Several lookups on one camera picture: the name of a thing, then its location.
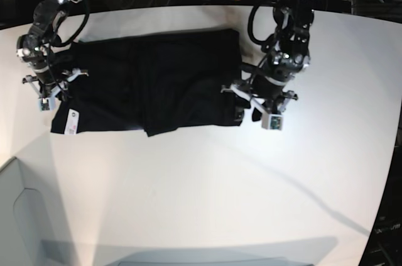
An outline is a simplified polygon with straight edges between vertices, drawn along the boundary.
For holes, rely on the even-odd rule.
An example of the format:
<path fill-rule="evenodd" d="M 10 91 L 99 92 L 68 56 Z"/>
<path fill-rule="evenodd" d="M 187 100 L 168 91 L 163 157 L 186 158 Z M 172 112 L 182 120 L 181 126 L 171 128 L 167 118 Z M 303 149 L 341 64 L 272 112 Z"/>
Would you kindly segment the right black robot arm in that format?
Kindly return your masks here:
<path fill-rule="evenodd" d="M 68 40 L 62 42 L 58 30 L 69 16 L 71 7 L 80 2 L 84 3 L 84 20 L 78 30 Z M 59 92 L 62 93 L 62 97 L 68 96 L 64 86 L 67 83 L 66 78 L 56 77 L 52 71 L 52 47 L 62 48 L 71 44 L 84 29 L 89 14 L 87 0 L 43 0 L 35 8 L 33 23 L 27 34 L 18 38 L 16 53 L 35 73 L 34 76 L 26 76 L 23 83 L 39 83 L 40 87 L 35 88 L 39 99 L 47 101 L 52 96 L 57 96 Z"/>

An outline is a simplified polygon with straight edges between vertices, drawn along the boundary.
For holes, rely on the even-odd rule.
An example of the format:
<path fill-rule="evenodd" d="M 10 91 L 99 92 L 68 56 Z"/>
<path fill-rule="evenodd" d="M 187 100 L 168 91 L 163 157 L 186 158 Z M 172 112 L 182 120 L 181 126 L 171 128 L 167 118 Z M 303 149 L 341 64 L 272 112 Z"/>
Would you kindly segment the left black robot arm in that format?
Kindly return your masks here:
<path fill-rule="evenodd" d="M 253 121 L 261 121 L 267 130 L 281 130 L 283 114 L 291 101 L 298 100 L 294 91 L 286 90 L 289 81 L 307 69 L 310 27 L 313 24 L 315 0 L 276 0 L 274 32 L 265 40 L 254 35 L 254 19 L 261 3 L 253 6 L 247 21 L 249 39 L 260 46 L 263 58 L 258 64 L 242 63 L 245 79 L 234 80 L 223 92 L 236 95 L 236 119 L 241 122 L 245 109 L 253 110 Z"/>

